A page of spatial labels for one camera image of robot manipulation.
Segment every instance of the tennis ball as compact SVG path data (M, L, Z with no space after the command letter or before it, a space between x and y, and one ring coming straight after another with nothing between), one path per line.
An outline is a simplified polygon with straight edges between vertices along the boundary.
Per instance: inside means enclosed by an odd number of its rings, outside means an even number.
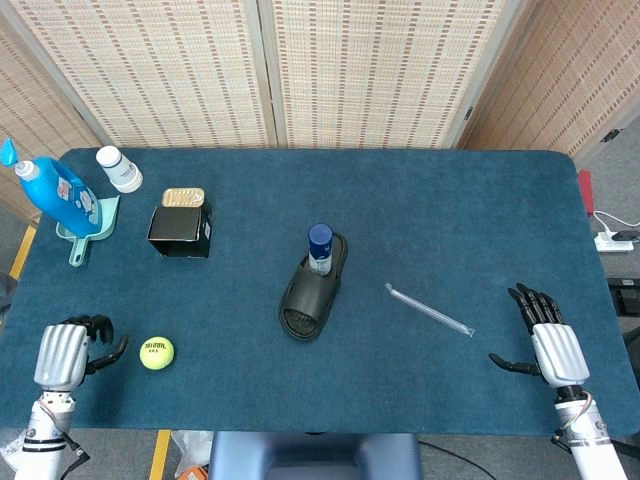
M160 370L173 361L173 345L164 337L151 337L140 347L140 361L149 370Z

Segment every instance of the beige partition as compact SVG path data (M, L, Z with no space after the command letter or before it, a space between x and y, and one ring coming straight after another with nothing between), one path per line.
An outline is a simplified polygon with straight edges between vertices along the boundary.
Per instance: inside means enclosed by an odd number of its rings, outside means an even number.
M11 136L23 158L59 157L71 148L98 145L82 119L2 23L0 109L0 141ZM13 170L4 167L0 167L0 203L27 221L39 213L25 197Z
M117 145L268 146L241 0L11 0Z
M263 17L275 23L288 146L338 148L447 146L474 72L495 54L484 55L494 28L513 7L507 0L260 3L271 3Z
M633 113L625 110L638 105L639 91L639 1L540 0L494 71L461 146L576 157Z

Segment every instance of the yellow floor marking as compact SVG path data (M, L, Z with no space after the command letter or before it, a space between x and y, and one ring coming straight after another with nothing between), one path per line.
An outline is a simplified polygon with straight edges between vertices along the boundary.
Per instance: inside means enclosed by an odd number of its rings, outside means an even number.
M22 274L22 269L24 268L24 264L27 261L27 256L29 255L29 250L31 250L31 243L33 242L33 237L36 235L36 229L31 225L27 227L27 231L24 232L24 237L22 238L22 243L20 244L20 248L18 249L18 254L16 255L16 259L13 261L13 266L11 267L11 271L9 275L11 275L16 280L20 279L20 275Z
M153 453L153 462L151 463L149 480L162 480L162 476L164 475L164 463L167 460L167 452L169 451L170 438L171 430L158 430L156 450Z

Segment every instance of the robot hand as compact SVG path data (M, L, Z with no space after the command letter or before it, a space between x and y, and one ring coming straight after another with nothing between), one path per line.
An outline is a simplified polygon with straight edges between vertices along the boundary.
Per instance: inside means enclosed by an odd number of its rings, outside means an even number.
M45 329L34 375L44 392L31 409L16 480L62 480L89 461L89 455L69 437L76 403L71 394L86 375L116 362L128 343L125 335L115 351L90 362L89 344L98 336L102 343L113 341L113 325L103 315L69 318ZM78 459L60 477L62 453L67 444Z
M503 370L542 375L556 389L556 412L562 426L552 442L564 446L573 457L584 480L626 480L626 475L602 420L596 402L582 385L589 369L573 329L564 324L556 302L549 295L521 283L511 295L531 335L537 362L512 363L495 353L489 358ZM564 437L566 445L560 441Z
M542 375L553 388L582 385L589 378L589 368L573 329L564 324L556 302L544 293L516 284L508 290L520 307L531 335L537 364L511 363L495 353L489 358L510 372Z

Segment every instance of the teal dustpan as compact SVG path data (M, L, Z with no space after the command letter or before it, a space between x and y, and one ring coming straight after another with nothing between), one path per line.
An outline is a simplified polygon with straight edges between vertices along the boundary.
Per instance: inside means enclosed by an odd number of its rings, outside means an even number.
M98 233L87 235L84 238L78 238L60 223L56 225L56 235L73 243L69 263L74 267L79 267L84 262L84 254L87 252L87 246L90 241L104 240L111 235L116 226L116 215L118 213L120 197L103 198L98 200L98 202L100 202L100 208L102 209L102 229Z

